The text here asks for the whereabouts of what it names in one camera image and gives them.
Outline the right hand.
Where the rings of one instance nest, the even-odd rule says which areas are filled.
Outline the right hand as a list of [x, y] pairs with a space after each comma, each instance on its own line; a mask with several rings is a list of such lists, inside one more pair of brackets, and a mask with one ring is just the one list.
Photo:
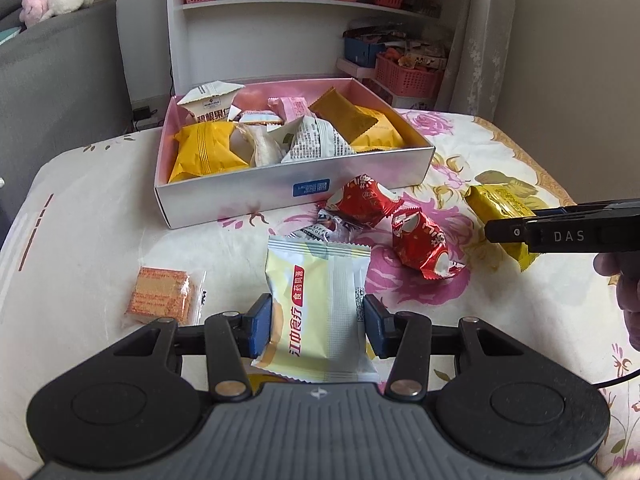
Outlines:
[[620, 310], [623, 311], [626, 329], [631, 347], [640, 349], [640, 304], [639, 282], [627, 278], [620, 270], [614, 254], [597, 254], [593, 260], [597, 274], [608, 276], [619, 275], [616, 285], [616, 298]]

